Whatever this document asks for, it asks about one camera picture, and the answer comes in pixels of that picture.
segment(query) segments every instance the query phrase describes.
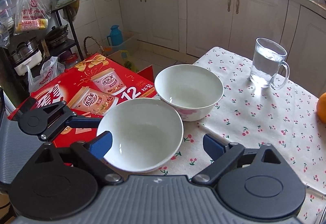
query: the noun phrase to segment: blue thermos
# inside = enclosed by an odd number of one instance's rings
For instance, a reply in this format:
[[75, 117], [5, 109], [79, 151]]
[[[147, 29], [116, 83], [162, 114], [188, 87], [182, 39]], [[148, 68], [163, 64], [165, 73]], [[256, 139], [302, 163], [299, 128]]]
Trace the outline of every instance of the blue thermos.
[[106, 37], [108, 39], [108, 42], [109, 37], [111, 38], [112, 46], [117, 46], [123, 43], [122, 33], [118, 29], [118, 27], [119, 25], [112, 25], [110, 35]]

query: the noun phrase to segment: tablecloth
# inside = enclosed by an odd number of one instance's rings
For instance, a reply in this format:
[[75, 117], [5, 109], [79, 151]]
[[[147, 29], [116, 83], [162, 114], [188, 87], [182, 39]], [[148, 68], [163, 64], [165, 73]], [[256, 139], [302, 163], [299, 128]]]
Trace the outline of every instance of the tablecloth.
[[[318, 99], [292, 81], [278, 91], [256, 89], [248, 79], [252, 61], [219, 47], [195, 64], [219, 76], [224, 96], [205, 118], [184, 122], [180, 149], [152, 174], [192, 177], [210, 165], [213, 160], [203, 149], [206, 133], [248, 148], [269, 142], [307, 187], [299, 219], [315, 223], [326, 206], [326, 125], [315, 112]], [[284, 77], [275, 79], [282, 83]]]

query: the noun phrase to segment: orange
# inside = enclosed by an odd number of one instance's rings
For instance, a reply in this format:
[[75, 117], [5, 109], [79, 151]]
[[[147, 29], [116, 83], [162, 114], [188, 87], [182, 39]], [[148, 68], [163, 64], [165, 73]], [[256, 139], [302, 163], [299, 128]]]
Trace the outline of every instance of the orange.
[[326, 123], [326, 92], [319, 97], [316, 108], [319, 119]]

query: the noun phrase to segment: silver bolt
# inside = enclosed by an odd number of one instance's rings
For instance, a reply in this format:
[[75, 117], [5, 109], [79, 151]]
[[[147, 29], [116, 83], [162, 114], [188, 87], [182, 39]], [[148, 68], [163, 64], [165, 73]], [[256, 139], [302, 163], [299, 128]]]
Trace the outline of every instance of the silver bolt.
[[211, 178], [206, 174], [197, 174], [194, 177], [192, 177], [199, 183], [207, 183]]
[[111, 183], [116, 183], [121, 180], [121, 176], [116, 173], [107, 174], [107, 175], [105, 175], [104, 178], [105, 178], [105, 180], [107, 180], [108, 182], [111, 182]]

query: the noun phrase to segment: tiled wall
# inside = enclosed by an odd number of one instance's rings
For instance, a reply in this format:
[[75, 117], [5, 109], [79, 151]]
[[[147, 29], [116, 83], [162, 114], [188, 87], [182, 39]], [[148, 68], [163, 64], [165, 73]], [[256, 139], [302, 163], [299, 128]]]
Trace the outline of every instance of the tiled wall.
[[[56, 25], [55, 15], [50, 21], [49, 29]], [[86, 36], [93, 36], [103, 45], [108, 45], [106, 36], [110, 34], [110, 27], [115, 24], [123, 30], [119, 0], [81, 0], [74, 28], [82, 50]], [[89, 52], [98, 50], [98, 46], [91, 39], [87, 40], [86, 46]]]

